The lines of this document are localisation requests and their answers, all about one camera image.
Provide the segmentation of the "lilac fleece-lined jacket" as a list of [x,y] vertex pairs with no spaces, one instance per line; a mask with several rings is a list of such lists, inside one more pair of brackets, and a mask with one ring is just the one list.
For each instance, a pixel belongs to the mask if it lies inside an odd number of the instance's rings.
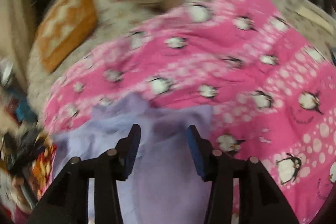
[[211,185],[198,176],[187,128],[195,125],[208,138],[212,108],[159,109],[138,94],[93,108],[89,121],[77,129],[52,135],[57,146],[53,174],[67,161],[98,157],[126,137],[134,124],[141,141],[129,178],[117,184],[125,223],[202,223]]

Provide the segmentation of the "yellow red cartoon blanket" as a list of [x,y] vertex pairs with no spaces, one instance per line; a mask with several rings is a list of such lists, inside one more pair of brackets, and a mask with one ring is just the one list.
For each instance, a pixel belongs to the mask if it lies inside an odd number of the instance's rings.
[[52,181],[57,145],[44,133],[38,135],[34,144],[42,145],[43,149],[34,157],[33,162],[30,164],[29,185],[36,194],[37,199],[40,200]]

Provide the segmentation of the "pink penguin quilt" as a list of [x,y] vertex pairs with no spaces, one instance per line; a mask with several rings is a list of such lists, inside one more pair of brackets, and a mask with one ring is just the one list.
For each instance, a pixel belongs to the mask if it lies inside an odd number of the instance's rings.
[[50,133],[137,92],[157,107],[211,105],[210,138],[258,156],[300,223],[335,185],[335,67],[271,0],[193,2],[97,46],[53,85]]

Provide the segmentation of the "orange checkered cushion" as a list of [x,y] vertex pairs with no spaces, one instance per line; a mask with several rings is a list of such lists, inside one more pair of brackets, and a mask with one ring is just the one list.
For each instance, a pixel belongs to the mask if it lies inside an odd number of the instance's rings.
[[92,34],[97,22],[93,0],[56,0],[35,35],[46,71],[55,71]]

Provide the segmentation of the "beige curtain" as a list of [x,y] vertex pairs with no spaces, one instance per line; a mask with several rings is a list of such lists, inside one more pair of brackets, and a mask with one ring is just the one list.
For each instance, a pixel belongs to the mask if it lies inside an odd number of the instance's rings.
[[34,0],[1,0],[1,57],[13,63],[23,90],[27,89],[27,63],[36,29]]

